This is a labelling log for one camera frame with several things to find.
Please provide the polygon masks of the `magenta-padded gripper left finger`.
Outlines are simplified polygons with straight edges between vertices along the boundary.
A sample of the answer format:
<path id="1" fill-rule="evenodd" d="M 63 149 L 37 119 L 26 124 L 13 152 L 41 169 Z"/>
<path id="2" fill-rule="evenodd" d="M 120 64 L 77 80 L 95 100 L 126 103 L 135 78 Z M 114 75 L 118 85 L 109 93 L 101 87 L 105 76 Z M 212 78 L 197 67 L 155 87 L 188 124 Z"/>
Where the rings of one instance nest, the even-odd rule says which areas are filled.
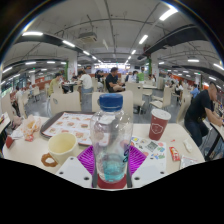
<path id="1" fill-rule="evenodd" d="M 97 186 L 97 172 L 93 147 L 89 146 L 77 157 L 70 156 L 56 175 L 84 188 L 95 188 Z"/>

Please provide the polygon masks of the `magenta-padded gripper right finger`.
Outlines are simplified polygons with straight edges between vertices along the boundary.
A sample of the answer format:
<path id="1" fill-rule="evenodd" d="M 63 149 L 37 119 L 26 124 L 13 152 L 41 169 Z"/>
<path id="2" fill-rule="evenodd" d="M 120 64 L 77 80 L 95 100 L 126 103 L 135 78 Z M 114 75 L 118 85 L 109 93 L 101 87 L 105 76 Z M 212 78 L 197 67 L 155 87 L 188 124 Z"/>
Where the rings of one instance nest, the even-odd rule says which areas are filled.
<path id="1" fill-rule="evenodd" d="M 166 169 L 155 158 L 146 156 L 134 146 L 129 148 L 127 174 L 129 188 L 143 187 L 167 175 Z"/>

